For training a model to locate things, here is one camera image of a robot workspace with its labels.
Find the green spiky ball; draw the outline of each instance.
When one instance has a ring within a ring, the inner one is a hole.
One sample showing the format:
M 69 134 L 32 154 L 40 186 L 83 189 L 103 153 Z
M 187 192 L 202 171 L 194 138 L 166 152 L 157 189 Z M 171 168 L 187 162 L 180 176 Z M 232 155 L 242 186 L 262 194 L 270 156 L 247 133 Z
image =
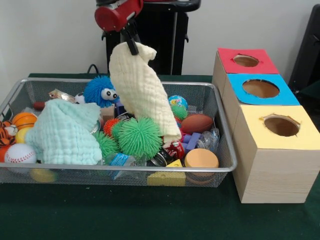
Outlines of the green spiky ball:
M 120 149 L 115 140 L 112 138 L 105 136 L 105 134 L 102 131 L 97 131 L 93 134 L 96 141 L 99 143 L 102 157 L 105 159 L 110 154 L 116 154 L 119 153 Z
M 122 152 L 137 158 L 146 156 L 151 159 L 162 145 L 159 126 L 147 117 L 142 117 L 139 121 L 134 118 L 125 121 L 118 137 Z
M 117 124 L 115 124 L 115 125 L 112 127 L 111 133 L 112 133 L 113 138 L 114 138 L 116 141 L 119 140 L 119 133 L 120 133 L 120 130 L 121 130 L 123 124 L 124 124 L 124 122 L 123 122 L 123 121 L 120 121 L 120 122 L 118 122 Z
M 171 110 L 173 112 L 173 115 L 181 121 L 183 121 L 188 116 L 188 112 L 184 106 L 171 106 Z

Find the round hole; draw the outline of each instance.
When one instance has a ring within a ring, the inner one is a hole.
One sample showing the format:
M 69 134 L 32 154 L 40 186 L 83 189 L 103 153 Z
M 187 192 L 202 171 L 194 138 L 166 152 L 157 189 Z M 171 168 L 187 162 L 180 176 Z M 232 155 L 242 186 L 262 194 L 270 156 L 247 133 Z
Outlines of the round hole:
M 250 79 L 244 82 L 242 87 L 248 94 L 252 94 L 262 99 L 273 98 L 280 92 L 276 85 L 261 79 Z
M 269 116 L 264 119 L 264 125 L 273 133 L 290 137 L 299 132 L 300 124 L 287 116 Z
M 238 54 L 233 58 L 234 62 L 240 66 L 252 68 L 259 64 L 259 60 L 253 56 Z

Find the wire mesh basket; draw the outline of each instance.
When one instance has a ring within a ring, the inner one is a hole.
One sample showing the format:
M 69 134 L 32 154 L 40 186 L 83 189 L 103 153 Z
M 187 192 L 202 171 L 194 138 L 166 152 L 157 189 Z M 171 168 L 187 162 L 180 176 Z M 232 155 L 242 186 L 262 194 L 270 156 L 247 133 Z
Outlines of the wire mesh basket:
M 48 101 L 48 93 L 54 89 L 75 96 L 84 91 L 89 81 L 90 79 L 23 79 L 15 84 L 0 106 L 2 120 L 11 120 L 27 107 L 32 108 L 35 102 Z M 218 90 L 210 83 L 162 83 L 168 96 L 179 95 L 187 100 L 189 114 L 202 113 L 214 118 L 221 136 L 217 151 L 219 168 L 0 163 L 0 183 L 218 187 L 227 173 L 237 166 Z M 204 184 L 198 184 L 192 180 L 194 176 L 200 179 L 201 176 L 210 178 Z

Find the black cable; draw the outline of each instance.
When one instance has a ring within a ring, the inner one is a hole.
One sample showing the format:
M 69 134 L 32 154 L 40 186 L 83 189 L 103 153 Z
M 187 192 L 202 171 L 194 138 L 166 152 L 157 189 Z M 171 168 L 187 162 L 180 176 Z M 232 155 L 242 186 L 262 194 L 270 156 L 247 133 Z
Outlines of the black cable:
M 94 67 L 96 74 L 99 74 L 99 70 L 98 70 L 98 68 L 97 68 L 97 66 L 95 64 L 91 64 L 89 66 L 89 68 L 88 68 L 88 71 L 86 71 L 86 73 L 89 74 L 91 69 L 92 69 L 92 67 Z

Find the blue fuzzy toy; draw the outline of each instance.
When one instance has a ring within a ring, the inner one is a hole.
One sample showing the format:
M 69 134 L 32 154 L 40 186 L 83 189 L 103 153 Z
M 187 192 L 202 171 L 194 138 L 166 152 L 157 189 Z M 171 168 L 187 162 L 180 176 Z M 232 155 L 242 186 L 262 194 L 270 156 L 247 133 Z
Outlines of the blue fuzzy toy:
M 110 107 L 119 101 L 115 87 L 107 76 L 97 76 L 88 82 L 83 96 L 86 103 L 96 103 L 100 108 Z

